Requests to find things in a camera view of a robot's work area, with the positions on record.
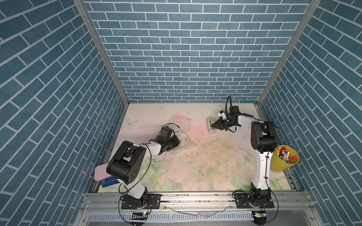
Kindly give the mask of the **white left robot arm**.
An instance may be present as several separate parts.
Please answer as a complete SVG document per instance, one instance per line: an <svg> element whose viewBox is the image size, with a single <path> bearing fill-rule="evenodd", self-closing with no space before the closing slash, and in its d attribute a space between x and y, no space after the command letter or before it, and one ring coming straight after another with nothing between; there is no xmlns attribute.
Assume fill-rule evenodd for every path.
<svg viewBox="0 0 362 226"><path fill-rule="evenodd" d="M146 187L140 181L136 182L143 159L146 156L161 155L180 144L170 125L171 123L163 125L156 138L149 143L136 145L124 141L107 164L106 172L120 181L126 188L125 193L136 201L143 201L147 197Z"/></svg>

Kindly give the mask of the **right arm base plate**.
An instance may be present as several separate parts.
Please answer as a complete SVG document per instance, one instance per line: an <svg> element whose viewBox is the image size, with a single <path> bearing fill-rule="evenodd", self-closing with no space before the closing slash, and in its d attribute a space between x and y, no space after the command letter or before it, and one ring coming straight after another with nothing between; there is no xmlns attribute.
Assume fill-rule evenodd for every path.
<svg viewBox="0 0 362 226"><path fill-rule="evenodd" d="M252 200L249 194L242 192L233 193L232 197L234 198L238 209L272 209L275 207L272 199Z"/></svg>

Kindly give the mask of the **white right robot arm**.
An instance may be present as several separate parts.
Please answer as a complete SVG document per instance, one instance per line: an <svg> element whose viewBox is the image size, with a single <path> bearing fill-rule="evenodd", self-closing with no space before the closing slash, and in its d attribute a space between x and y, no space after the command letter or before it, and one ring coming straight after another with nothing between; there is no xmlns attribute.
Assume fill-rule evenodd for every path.
<svg viewBox="0 0 362 226"><path fill-rule="evenodd" d="M230 106L225 111L218 113L219 119L209 119L208 127L211 130L230 131L230 127L241 127L244 119L251 120L250 142L256 155L256 171L251 189L249 201L271 200L271 189L269 187L269 175L273 152L277 147L276 130L272 121L262 121L252 115L241 113L238 106Z"/></svg>

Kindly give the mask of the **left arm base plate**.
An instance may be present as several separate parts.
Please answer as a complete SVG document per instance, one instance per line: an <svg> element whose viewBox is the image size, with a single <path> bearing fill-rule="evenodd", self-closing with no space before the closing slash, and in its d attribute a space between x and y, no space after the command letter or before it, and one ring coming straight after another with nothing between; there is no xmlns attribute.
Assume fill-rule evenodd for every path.
<svg viewBox="0 0 362 226"><path fill-rule="evenodd" d="M130 195L122 197L122 210L136 210L136 209L159 209L161 203L161 194L146 194L144 193L140 199L136 199Z"/></svg>

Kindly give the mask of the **clear bubble wrap sheet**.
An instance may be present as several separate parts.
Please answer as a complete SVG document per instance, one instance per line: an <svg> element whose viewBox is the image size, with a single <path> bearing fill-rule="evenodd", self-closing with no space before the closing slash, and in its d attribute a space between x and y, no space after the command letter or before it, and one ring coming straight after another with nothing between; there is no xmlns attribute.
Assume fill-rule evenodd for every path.
<svg viewBox="0 0 362 226"><path fill-rule="evenodd" d="M157 155L153 158L155 163L165 164L168 166L176 166L182 160L189 156L189 152L191 149L198 147L196 144L186 133L179 130L176 132L177 138L180 140L180 144L173 148L170 151L166 151L161 155Z"/></svg>

